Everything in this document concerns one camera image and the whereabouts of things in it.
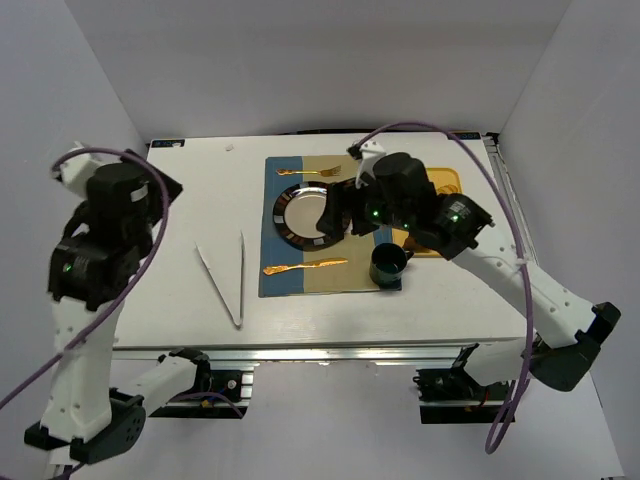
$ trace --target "orange tray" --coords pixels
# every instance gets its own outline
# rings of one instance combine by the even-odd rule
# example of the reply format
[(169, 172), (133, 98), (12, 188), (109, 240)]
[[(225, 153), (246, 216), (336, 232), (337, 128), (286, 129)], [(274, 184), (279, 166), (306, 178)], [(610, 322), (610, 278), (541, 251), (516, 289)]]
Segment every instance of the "orange tray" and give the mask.
[[(452, 168), (427, 168), (427, 175), (429, 175), (429, 180), (433, 182), (438, 193), (462, 193), (460, 177), (458, 172)], [(409, 234), (404, 230), (393, 229), (393, 243), (396, 245), (402, 247), (407, 237), (409, 237)], [(440, 257), (438, 252), (419, 245), (412, 245), (411, 250), (415, 252), (416, 257)]]

